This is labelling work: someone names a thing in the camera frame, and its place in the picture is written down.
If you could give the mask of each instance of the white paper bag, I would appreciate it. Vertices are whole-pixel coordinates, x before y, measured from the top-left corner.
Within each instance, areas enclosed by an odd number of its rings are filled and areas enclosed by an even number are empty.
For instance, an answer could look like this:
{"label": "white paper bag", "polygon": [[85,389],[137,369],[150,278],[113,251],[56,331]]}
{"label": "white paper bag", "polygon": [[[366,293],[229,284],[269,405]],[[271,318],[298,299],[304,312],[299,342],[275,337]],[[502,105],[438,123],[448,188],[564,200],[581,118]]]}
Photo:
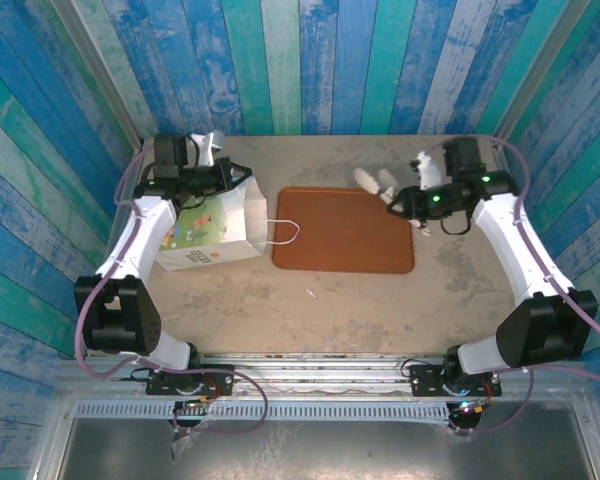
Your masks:
{"label": "white paper bag", "polygon": [[193,198],[185,207],[156,257],[156,262],[167,270],[214,265],[264,253],[267,201],[254,177],[215,197]]}

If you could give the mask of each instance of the blue wooden wall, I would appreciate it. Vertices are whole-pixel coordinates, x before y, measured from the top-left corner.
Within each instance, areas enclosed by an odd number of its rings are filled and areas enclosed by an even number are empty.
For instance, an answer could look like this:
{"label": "blue wooden wall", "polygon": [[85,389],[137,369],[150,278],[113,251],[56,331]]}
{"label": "blue wooden wall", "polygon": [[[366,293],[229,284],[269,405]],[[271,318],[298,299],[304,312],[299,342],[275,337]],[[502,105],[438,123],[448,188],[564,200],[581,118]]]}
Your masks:
{"label": "blue wooden wall", "polygon": [[567,0],[74,0],[141,137],[493,133]]}
{"label": "blue wooden wall", "polygon": [[[600,0],[587,6],[510,139],[531,166],[534,226],[563,272],[600,304]],[[598,333],[587,350],[600,373]]]}
{"label": "blue wooden wall", "polygon": [[49,0],[0,0],[0,479],[29,467],[130,156]]}

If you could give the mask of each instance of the brown tray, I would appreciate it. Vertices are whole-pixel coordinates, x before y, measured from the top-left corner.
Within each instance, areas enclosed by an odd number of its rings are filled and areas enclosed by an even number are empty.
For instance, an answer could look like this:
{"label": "brown tray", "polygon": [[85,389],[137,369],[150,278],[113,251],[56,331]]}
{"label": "brown tray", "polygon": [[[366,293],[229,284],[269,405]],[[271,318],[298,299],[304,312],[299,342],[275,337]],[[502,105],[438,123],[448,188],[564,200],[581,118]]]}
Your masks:
{"label": "brown tray", "polygon": [[[409,273],[414,267],[411,224],[387,212],[379,198],[359,189],[287,187],[278,196],[279,220],[300,234],[275,245],[280,268],[359,273]],[[275,241],[296,227],[276,223]]]}

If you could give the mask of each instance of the orange tray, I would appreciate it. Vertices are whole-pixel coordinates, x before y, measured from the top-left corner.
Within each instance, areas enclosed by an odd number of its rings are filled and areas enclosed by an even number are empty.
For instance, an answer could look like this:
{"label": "orange tray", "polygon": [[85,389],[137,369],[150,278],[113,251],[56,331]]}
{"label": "orange tray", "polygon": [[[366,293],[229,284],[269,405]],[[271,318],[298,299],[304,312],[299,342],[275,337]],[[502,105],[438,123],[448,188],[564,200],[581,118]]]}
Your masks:
{"label": "orange tray", "polygon": [[[409,273],[414,267],[411,224],[387,212],[379,198],[359,189],[287,187],[278,196],[280,220],[300,234],[275,245],[279,268],[358,273]],[[276,223],[275,241],[296,227]]]}

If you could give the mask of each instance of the concrete floor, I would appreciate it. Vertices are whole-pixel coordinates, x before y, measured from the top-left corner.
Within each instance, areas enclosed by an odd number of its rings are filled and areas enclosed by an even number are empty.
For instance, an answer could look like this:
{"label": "concrete floor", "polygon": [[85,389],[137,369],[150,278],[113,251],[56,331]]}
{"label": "concrete floor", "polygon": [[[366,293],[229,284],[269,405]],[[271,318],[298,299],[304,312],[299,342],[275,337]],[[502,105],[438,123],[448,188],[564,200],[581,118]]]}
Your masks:
{"label": "concrete floor", "polygon": [[[281,188],[353,187],[356,167],[386,167],[414,184],[408,162],[443,138],[231,137],[223,153],[253,169],[275,218]],[[442,353],[492,334],[513,297],[480,230],[450,237],[437,223],[431,229],[431,237],[414,231],[416,266],[407,275],[281,270],[268,252],[179,271],[155,265],[149,290],[165,330],[204,353]]]}

